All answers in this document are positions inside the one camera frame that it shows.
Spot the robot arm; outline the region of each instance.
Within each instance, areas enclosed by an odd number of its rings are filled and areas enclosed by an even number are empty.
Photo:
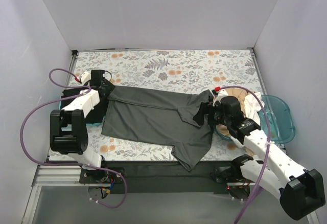
[[[226,125],[234,138],[264,160],[267,136],[253,120],[243,117],[235,97],[224,97],[217,107],[210,109],[208,123]],[[232,161],[232,171],[237,179],[256,182],[261,168],[262,165],[248,155]],[[270,145],[267,168],[259,185],[279,199],[285,212],[295,220],[325,204],[321,174],[315,169],[308,171],[274,144]]]
[[[88,93],[81,91],[83,96],[76,98],[61,110],[51,112],[50,147],[52,151],[68,155],[83,164],[84,169],[100,180],[105,177],[106,172],[87,166],[101,167],[103,158],[88,146],[85,118],[96,105],[107,99],[114,85],[105,79],[103,70],[92,70],[91,74],[84,72],[80,79],[82,83],[89,82],[92,89]]]

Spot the red connector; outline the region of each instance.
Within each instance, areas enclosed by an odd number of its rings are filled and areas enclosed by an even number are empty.
[[[78,79],[77,77],[75,77],[75,81],[82,84],[82,81],[80,79]]]

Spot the floral pattern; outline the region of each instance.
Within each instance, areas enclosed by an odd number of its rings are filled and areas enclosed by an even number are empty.
[[[241,85],[261,92],[249,50],[174,50],[79,53],[75,73],[103,69],[115,85],[198,94],[216,86]],[[72,79],[71,85],[77,85]],[[126,141],[101,135],[102,126],[87,128],[89,145],[110,161],[172,161],[171,146]],[[233,160],[245,154],[213,135],[212,147],[202,160]],[[50,160],[72,160],[50,151]]]

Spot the transparent blue container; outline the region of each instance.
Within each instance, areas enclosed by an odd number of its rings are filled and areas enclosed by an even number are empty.
[[[271,140],[278,144],[286,144],[294,139],[295,127],[291,110],[284,100],[272,95],[262,95],[265,111],[270,124]],[[263,111],[259,111],[261,129],[267,135],[268,128]]]

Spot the gray cloth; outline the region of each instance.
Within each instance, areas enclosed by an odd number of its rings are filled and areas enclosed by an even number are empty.
[[[174,146],[172,155],[191,170],[211,147],[213,131],[193,120],[201,103],[210,99],[209,90],[190,95],[116,86],[109,96],[102,134]]]

